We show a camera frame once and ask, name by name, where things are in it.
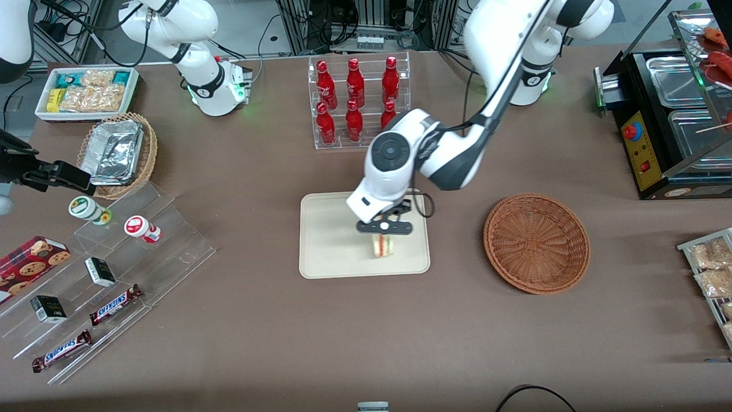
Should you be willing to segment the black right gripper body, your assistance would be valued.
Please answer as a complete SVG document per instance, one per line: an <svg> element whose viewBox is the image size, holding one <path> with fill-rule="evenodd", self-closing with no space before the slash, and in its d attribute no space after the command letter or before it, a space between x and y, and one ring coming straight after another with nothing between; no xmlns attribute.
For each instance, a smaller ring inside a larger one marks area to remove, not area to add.
<svg viewBox="0 0 732 412"><path fill-rule="evenodd" d="M52 184L46 166L52 163L36 158L38 151L13 134L1 130L1 183L26 184L25 174L40 179L42 184Z"/></svg>

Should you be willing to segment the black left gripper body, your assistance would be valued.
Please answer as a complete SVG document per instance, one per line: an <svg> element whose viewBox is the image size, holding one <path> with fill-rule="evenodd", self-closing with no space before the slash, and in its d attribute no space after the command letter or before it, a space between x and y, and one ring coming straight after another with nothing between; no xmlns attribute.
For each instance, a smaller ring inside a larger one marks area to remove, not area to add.
<svg viewBox="0 0 732 412"><path fill-rule="evenodd" d="M403 235L410 235L413 231L413 225L410 221L403 221L402 216L412 210L412 201L403 199L400 204L382 211L369 223L362 221L356 222L356 231L359 233L368 233L371 229L375 234L394 235L395 229L402 229Z"/></svg>

